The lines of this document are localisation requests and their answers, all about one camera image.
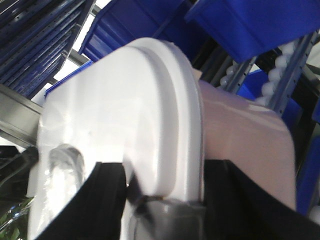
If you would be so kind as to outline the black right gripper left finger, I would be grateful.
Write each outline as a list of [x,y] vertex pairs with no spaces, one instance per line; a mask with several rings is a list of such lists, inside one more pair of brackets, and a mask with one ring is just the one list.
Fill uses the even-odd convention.
[[127,197],[121,163],[97,162],[88,179],[38,240],[118,240]]

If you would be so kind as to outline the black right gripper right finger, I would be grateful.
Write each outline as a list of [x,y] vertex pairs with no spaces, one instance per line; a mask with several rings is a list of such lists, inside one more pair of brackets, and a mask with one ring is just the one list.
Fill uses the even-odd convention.
[[318,224],[290,209],[229,160],[205,160],[208,240],[318,240]]

